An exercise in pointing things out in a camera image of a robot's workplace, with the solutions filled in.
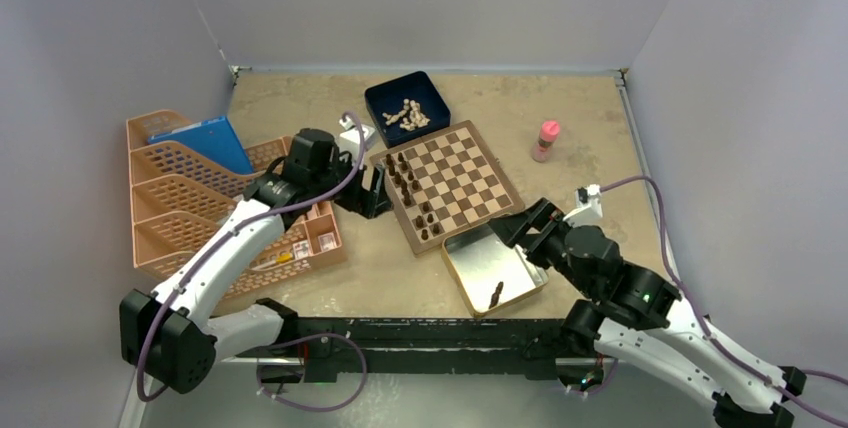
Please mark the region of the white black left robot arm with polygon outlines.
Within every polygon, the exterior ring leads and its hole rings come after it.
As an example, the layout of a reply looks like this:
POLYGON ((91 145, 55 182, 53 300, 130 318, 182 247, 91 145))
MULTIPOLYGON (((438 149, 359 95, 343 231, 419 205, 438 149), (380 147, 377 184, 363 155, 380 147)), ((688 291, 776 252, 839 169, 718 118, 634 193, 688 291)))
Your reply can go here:
POLYGON ((216 233, 175 274, 151 292, 130 291, 119 305, 123 359, 135 368, 137 396, 150 402, 171 389, 185 394, 218 362, 263 347, 284 357, 298 330, 285 308, 257 301, 235 314, 213 317, 216 305, 249 265, 314 205, 329 201, 374 218, 381 179, 362 185, 371 144, 360 124, 345 150, 332 134, 300 130, 288 154, 248 183, 216 233))

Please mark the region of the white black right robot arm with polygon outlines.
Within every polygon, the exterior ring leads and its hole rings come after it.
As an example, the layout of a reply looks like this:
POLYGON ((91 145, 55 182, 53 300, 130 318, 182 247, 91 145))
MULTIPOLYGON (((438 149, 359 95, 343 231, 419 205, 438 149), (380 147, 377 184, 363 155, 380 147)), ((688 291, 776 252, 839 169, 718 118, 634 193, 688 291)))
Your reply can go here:
POLYGON ((504 245, 580 292, 560 330, 564 347, 627 361, 704 403, 720 427, 792 426, 784 404, 802 393, 805 374, 758 359, 696 315, 680 288, 625 260, 596 224, 600 198, 592 185, 568 213, 541 198, 488 222, 504 245))

